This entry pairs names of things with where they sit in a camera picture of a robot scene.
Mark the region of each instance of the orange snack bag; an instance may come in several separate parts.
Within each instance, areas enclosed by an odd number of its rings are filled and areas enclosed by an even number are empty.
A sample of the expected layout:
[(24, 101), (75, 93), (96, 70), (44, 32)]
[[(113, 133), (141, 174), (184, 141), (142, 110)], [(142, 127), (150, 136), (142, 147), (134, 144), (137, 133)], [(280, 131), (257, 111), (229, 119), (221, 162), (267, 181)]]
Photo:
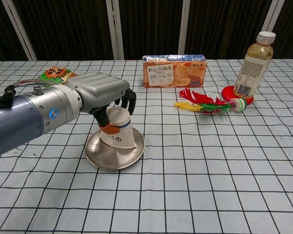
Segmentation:
[(201, 87), (206, 66), (203, 55), (143, 56), (144, 87)]

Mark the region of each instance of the white paper cup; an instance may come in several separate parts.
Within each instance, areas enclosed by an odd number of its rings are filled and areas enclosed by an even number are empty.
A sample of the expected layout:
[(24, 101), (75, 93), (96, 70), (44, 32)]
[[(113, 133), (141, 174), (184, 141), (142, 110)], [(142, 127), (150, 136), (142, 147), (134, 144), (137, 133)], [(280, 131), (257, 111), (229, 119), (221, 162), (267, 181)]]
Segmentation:
[(101, 132), (101, 140), (112, 147), (130, 149), (136, 147), (135, 139), (133, 137), (130, 113), (123, 107), (112, 107), (106, 111), (110, 125), (119, 128), (117, 134), (106, 134)]

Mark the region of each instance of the red bottle base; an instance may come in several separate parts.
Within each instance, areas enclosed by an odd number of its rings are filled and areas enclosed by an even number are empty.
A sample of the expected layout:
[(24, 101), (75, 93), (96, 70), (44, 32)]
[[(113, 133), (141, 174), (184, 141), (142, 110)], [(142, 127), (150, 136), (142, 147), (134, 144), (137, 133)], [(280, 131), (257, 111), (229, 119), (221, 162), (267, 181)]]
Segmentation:
[[(234, 86), (228, 86), (221, 91), (221, 96), (224, 100), (230, 101), (232, 98), (241, 98), (233, 93)], [(254, 98), (246, 99), (246, 103), (250, 105), (253, 102)]]

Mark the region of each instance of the dark curtain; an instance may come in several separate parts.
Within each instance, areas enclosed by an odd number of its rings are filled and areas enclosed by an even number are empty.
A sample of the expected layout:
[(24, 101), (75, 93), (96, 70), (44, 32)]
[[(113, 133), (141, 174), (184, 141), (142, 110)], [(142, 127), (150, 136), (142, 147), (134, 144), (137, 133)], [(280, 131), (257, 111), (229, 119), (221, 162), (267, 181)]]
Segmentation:
[(177, 54), (182, 0), (119, 0), (125, 59)]
[(272, 0), (192, 0), (186, 54), (243, 59), (256, 42)]
[(273, 32), (276, 33), (275, 59), (293, 59), (293, 0), (286, 0), (282, 6)]
[(105, 0), (14, 0), (38, 60), (113, 59)]
[(2, 60), (27, 60), (27, 56), (0, 0), (0, 61)]

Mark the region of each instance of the juice bottle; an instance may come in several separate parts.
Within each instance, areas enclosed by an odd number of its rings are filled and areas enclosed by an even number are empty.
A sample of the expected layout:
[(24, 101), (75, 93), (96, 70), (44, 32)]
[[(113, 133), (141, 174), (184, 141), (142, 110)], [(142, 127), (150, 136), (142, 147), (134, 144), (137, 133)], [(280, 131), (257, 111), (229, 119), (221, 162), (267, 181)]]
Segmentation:
[(260, 32), (256, 43), (245, 55), (243, 65), (235, 83), (233, 93), (242, 98), (252, 98), (259, 86), (267, 66), (272, 59), (275, 33)]

